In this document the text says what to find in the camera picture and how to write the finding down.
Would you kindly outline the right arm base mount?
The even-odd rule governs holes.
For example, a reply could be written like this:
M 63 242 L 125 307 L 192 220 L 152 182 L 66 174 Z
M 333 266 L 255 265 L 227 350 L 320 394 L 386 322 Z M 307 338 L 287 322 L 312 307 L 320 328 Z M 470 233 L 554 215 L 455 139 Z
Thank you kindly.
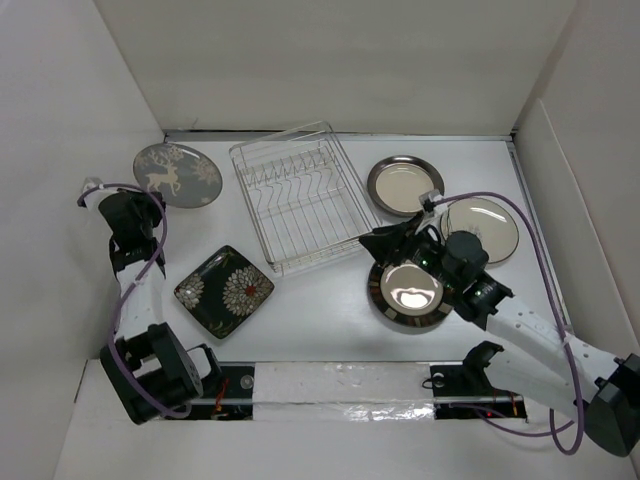
M 486 376 L 490 360 L 503 350 L 484 341 L 462 361 L 429 366 L 421 386 L 433 395 L 437 420 L 527 419 L 523 397 L 494 388 Z

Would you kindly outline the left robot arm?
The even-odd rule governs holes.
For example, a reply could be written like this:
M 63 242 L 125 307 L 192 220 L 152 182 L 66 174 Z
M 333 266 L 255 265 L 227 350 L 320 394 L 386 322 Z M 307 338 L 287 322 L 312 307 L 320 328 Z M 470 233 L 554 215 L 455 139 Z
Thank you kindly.
M 109 258 L 120 286 L 101 365 L 135 424 L 184 419 L 192 400 L 220 390 L 223 373 L 209 362 L 194 365 L 164 321 L 166 234 L 154 233 L 166 226 L 164 203 L 159 194 L 119 189 L 106 192 L 97 211 L 112 231 Z

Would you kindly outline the grey reindeer plate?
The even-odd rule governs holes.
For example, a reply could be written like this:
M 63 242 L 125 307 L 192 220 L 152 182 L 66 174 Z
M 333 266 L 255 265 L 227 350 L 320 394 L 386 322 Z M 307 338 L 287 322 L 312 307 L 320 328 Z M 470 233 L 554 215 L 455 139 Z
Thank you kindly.
M 134 158 L 133 173 L 141 187 L 161 193 L 175 208 L 204 207 L 223 190 L 220 170 L 208 156 L 175 143 L 145 147 Z

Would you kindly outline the brown rimmed cream plate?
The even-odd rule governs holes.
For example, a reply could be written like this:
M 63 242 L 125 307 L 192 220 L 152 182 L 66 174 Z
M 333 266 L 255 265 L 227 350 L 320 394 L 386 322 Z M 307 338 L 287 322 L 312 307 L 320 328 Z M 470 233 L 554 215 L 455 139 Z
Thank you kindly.
M 382 211 L 411 217 L 422 209 L 420 197 L 432 190 L 445 193 L 439 171 L 427 161 L 411 155 L 394 155 L 377 162 L 366 182 L 372 201 Z

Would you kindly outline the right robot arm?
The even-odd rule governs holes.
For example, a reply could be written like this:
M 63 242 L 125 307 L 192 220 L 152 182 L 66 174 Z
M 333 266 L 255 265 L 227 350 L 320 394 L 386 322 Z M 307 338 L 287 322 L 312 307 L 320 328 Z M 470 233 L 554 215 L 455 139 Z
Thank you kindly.
M 494 386 L 518 392 L 573 418 L 608 453 L 628 456 L 639 442 L 639 357 L 617 357 L 541 319 L 484 268 L 488 255 L 472 233 L 440 243 L 407 223 L 360 237 L 383 266 L 416 266 L 453 291 L 464 320 L 514 345 L 521 356 L 483 343 L 467 356 L 462 381 L 474 393 Z

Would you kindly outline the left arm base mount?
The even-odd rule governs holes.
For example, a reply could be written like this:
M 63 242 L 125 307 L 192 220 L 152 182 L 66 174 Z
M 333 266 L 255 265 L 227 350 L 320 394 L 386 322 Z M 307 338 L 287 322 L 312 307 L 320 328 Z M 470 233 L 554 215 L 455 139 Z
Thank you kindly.
M 256 365 L 219 362 L 206 344 L 193 347 L 187 353 L 201 377 L 203 395 L 191 402 L 186 420 L 252 420 Z

